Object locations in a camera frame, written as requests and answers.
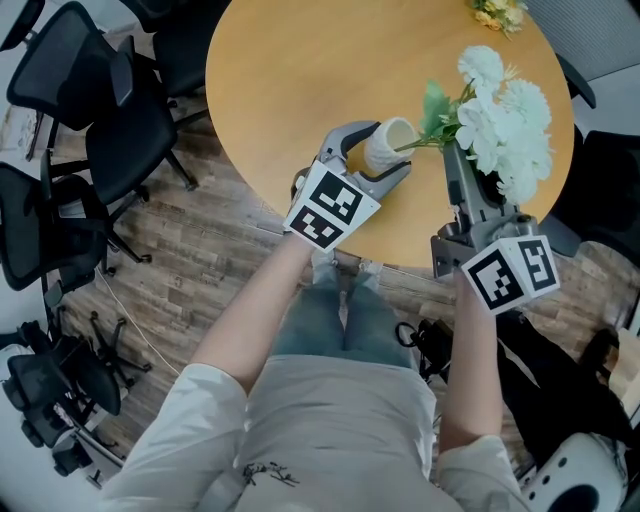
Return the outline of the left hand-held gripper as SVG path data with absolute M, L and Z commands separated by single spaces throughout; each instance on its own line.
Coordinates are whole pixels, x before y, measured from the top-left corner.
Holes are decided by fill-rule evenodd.
M 319 158 L 294 181 L 285 231 L 329 252 L 381 208 L 379 201 L 410 174 L 411 162 L 400 162 L 373 177 L 360 171 L 348 177 L 346 168 L 349 151 L 379 126 L 378 121 L 355 121 L 327 134 Z

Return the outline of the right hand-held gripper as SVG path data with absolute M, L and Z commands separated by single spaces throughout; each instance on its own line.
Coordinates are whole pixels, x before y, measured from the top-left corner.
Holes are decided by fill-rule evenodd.
M 444 146 L 443 158 L 449 202 L 459 225 L 446 225 L 431 238 L 434 276 L 460 270 L 492 315 L 557 290 L 548 238 L 538 233 L 534 217 L 519 213 L 500 193 L 498 173 L 479 172 L 478 189 L 471 161 L 457 142 Z M 505 217 L 476 223 L 480 195 L 482 216 L 498 212 Z

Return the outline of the white ribbed vase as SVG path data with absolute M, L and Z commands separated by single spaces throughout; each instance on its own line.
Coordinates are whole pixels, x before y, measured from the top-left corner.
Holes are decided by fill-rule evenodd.
M 415 148 L 399 151 L 399 148 L 411 145 L 419 140 L 413 125 L 405 118 L 393 117 L 382 122 L 366 140 L 364 148 L 365 162 L 375 174 L 381 174 L 394 165 L 408 161 Z

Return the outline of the white flowers bouquet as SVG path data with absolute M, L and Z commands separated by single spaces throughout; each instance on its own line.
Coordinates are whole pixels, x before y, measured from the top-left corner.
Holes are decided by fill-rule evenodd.
M 430 81 L 418 134 L 391 147 L 442 149 L 456 142 L 477 172 L 497 175 L 494 189 L 501 197 L 521 206 L 552 170 L 547 99 L 538 85 L 519 78 L 517 69 L 504 65 L 488 46 L 467 47 L 457 69 L 465 83 L 460 96 L 450 99 Z

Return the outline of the person's left forearm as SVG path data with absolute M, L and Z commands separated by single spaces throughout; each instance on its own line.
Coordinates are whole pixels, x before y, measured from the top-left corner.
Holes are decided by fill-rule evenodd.
M 191 358 L 255 385 L 314 248 L 286 235 L 211 326 Z

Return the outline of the person's right forearm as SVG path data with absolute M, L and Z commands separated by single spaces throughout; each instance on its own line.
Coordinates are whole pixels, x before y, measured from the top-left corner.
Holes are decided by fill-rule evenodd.
M 496 319 L 462 272 L 454 273 L 454 282 L 455 322 L 439 432 L 441 452 L 498 436 L 503 421 Z

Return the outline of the round wooden table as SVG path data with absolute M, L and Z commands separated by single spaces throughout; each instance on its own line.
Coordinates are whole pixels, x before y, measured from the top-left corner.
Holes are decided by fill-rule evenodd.
M 545 217 L 570 169 L 574 117 L 555 53 L 533 20 L 516 35 L 482 26 L 467 0 L 232 0 L 208 52 L 215 131 L 243 179 L 280 214 L 326 135 L 361 120 L 422 118 L 429 81 L 464 87 L 457 61 L 486 45 L 537 84 L 552 113 L 553 167 L 526 214 Z

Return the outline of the black mesh office chair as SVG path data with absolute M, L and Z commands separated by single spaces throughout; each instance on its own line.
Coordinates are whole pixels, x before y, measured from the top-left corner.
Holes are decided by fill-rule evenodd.
M 56 164 L 51 175 L 89 171 L 105 205 L 138 190 L 163 161 L 188 190 L 197 186 L 172 152 L 177 124 L 151 65 L 132 37 L 113 48 L 76 1 L 61 6 L 28 43 L 7 100 L 85 133 L 86 159 Z
M 108 274 L 110 244 L 137 263 L 149 263 L 114 229 L 116 220 L 134 203 L 149 200 L 140 186 L 114 211 L 109 212 L 95 187 L 78 174 L 52 177 L 55 166 L 49 155 L 41 160 L 41 177 L 0 162 L 0 267 L 9 287 L 21 291 L 48 273 L 59 270 L 63 294 L 94 278 L 100 266 Z
M 591 241 L 640 268 L 640 135 L 575 128 L 567 179 L 540 231 L 562 256 Z
M 232 0 L 119 0 L 153 35 L 155 63 L 170 97 L 187 96 L 205 84 L 214 31 Z
M 62 435 L 75 428 L 84 428 L 97 410 L 120 414 L 123 389 L 130 390 L 136 379 L 124 369 L 147 373 L 152 365 L 134 363 L 118 352 L 125 318 L 117 320 L 110 338 L 105 338 L 99 326 L 99 314 L 89 317 L 92 337 L 62 333 L 63 306 L 50 325 L 53 337 L 44 333 L 39 324 L 24 323 L 16 332 L 0 334 L 0 349 L 17 345 L 27 354 L 9 357 L 9 376 L 2 380 L 2 389 L 11 405 L 22 413 L 21 430 L 36 448 L 53 448 Z

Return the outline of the person's blue jeans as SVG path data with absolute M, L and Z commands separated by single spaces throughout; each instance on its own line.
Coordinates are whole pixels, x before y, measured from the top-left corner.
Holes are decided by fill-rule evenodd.
M 313 272 L 289 307 L 274 341 L 273 356 L 323 356 L 417 370 L 415 356 L 395 336 L 397 316 L 379 294 L 379 277 L 359 274 L 346 295 L 342 321 L 340 272 Z

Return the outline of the yellow flower bunch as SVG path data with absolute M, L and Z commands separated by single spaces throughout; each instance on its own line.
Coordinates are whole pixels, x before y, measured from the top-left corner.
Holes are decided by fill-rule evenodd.
M 484 27 L 507 38 L 520 32 L 528 6 L 523 0 L 471 0 L 474 18 Z

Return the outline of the black bag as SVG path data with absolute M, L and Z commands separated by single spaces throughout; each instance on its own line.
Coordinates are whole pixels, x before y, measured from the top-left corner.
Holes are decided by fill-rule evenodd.
M 575 433 L 599 434 L 628 448 L 638 445 L 614 392 L 524 314 L 503 313 L 496 325 L 503 399 L 537 468 Z

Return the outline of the brown paper bag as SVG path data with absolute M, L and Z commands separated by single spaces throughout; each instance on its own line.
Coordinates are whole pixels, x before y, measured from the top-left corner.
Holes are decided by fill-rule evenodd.
M 609 387 L 627 410 L 640 403 L 640 338 L 628 329 L 617 331 L 618 357 L 609 377 Z

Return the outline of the person's white shirt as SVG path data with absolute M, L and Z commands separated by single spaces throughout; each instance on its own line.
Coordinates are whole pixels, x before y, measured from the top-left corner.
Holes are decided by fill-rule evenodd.
M 528 512 L 502 440 L 434 455 L 436 399 L 410 369 L 268 360 L 251 391 L 184 369 L 98 512 Z

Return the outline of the white round device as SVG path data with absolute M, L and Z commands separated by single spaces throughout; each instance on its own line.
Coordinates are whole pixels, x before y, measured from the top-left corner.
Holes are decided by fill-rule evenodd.
M 597 434 L 565 440 L 522 480 L 530 512 L 618 512 L 628 487 L 625 446 Z

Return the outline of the beige cardboard box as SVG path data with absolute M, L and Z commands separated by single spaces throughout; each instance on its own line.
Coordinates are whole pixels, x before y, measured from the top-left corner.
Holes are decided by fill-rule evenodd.
M 42 112 L 9 106 L 1 130 L 1 148 L 17 152 L 23 160 L 30 162 L 36 152 L 43 122 Z

